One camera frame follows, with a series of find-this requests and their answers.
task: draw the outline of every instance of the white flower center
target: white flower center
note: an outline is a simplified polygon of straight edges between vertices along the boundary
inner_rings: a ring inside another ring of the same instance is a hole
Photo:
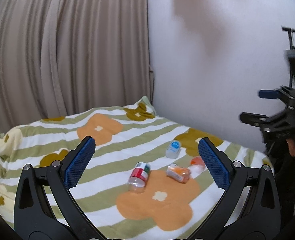
[[[158,201],[164,201],[166,197],[167,197],[166,192],[157,191],[154,193],[154,196],[152,197],[152,199],[158,200]]]
[[[96,130],[96,131],[98,131],[98,132],[101,131],[102,129],[103,129],[103,127],[102,127],[102,126],[99,126],[99,125],[98,125],[97,127],[94,128],[94,130]]]

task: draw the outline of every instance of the striped blanket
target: striped blanket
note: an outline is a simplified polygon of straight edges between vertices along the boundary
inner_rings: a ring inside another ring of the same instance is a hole
[[[13,228],[17,184],[23,166],[48,166],[62,160],[86,136],[96,141],[96,151],[78,185],[70,189],[90,221],[110,239],[184,239],[206,218],[223,190],[208,170],[192,170],[181,184],[166,177],[172,159],[165,157],[173,139],[182,148],[175,162],[190,166],[198,155],[200,138],[209,137],[231,160],[246,166],[270,165],[261,152],[221,140],[157,115],[147,97],[126,107],[94,108],[81,114],[44,119],[0,134],[0,214]],[[138,162],[151,165],[146,190],[127,191],[126,182]],[[47,197],[58,221],[67,224],[48,187]],[[243,195],[228,223],[235,221]]]

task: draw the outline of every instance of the silver screw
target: silver screw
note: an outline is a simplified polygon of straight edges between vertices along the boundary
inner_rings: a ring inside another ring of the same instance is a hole
[[[60,165],[60,163],[61,163],[60,161],[56,160],[56,161],[52,162],[52,166],[57,167]]]
[[[24,167],[23,167],[24,170],[28,170],[29,168],[31,168],[30,164],[25,164]]]
[[[269,165],[264,164],[263,165],[263,169],[266,170],[266,171],[269,171],[271,168],[270,168]]]
[[[242,163],[240,163],[239,161],[235,161],[233,162],[233,165],[237,168],[241,167],[242,166]]]

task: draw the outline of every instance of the bottle with blue label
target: bottle with blue label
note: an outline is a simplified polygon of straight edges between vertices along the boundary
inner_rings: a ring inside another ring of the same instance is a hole
[[[180,153],[181,143],[179,141],[173,140],[166,149],[165,155],[170,159],[176,159]]]

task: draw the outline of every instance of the bottle with red label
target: bottle with red label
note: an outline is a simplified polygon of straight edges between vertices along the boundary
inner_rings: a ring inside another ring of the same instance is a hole
[[[137,163],[128,180],[129,191],[143,193],[151,171],[148,163]]]

